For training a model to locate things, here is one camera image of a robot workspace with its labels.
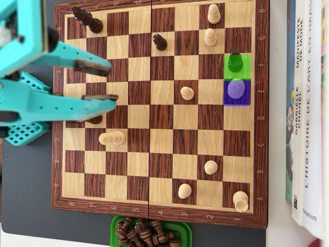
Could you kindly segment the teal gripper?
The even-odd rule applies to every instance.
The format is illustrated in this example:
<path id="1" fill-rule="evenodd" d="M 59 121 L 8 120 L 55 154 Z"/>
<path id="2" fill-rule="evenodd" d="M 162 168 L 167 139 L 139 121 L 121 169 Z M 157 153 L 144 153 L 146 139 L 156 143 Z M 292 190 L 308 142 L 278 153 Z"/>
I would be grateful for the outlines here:
<path id="1" fill-rule="evenodd" d="M 26 65 L 57 65 L 75 71 L 106 77 L 112 65 L 86 50 L 58 42 L 51 52 L 36 55 L 1 54 L 1 78 Z M 116 106 L 117 95 L 58 96 L 31 89 L 18 81 L 1 81 L 1 126 L 26 125 L 36 121 L 83 121 Z"/>

